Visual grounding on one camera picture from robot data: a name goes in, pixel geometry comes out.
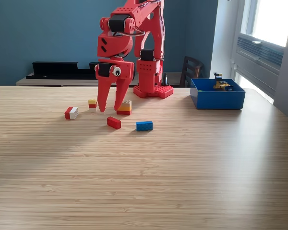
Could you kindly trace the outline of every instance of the blue plastic container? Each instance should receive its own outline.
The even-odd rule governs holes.
[[[232,79],[223,79],[233,91],[214,89],[215,79],[192,79],[190,94],[197,109],[242,109],[245,91]]]

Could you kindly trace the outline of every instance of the blue wall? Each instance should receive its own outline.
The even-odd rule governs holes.
[[[203,73],[209,78],[216,28],[218,0],[190,0],[186,55],[204,64]]]
[[[217,2],[166,1],[165,71],[181,71],[186,54],[209,64],[213,35],[206,27],[213,25],[215,18],[211,1]],[[97,61],[100,19],[109,17],[124,3],[125,0],[0,0],[0,85],[15,85],[32,72],[34,61],[78,61],[80,68],[88,68],[89,62]],[[197,4],[204,5],[204,10],[195,9]],[[204,37],[190,22],[201,24],[201,17]],[[126,60],[136,58],[130,53]]]

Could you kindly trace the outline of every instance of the robotic arm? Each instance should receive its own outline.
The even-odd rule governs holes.
[[[134,93],[139,97],[159,96],[165,98],[173,94],[173,88],[162,84],[165,28],[163,20],[164,0],[127,0],[118,7],[111,18],[102,18],[98,37],[97,55],[103,58],[96,65],[98,79],[98,103],[101,112],[106,109],[107,97],[113,83],[117,84],[114,109],[118,110],[132,81],[134,63],[125,62],[135,39],[139,86]],[[155,49],[144,49],[148,34],[152,33]]]

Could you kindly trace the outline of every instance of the chair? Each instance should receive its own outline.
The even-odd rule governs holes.
[[[202,62],[200,62],[200,61],[198,61],[192,57],[185,56],[179,87],[180,88],[186,88],[186,81],[187,81],[187,83],[188,83],[187,88],[190,88],[191,87],[191,79],[198,78],[200,76],[200,72],[201,72],[202,67],[203,67]]]

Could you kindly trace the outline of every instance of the table surface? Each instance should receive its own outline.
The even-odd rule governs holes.
[[[181,72],[168,72],[168,84],[179,85]],[[139,73],[136,73],[131,86],[139,83]],[[56,80],[56,79],[26,79],[16,82],[17,86],[97,86],[98,80]]]
[[[0,230],[288,230],[288,118],[253,90],[242,111],[196,110],[189,90],[129,89],[121,116],[115,89],[92,114],[96,88],[0,87]]]

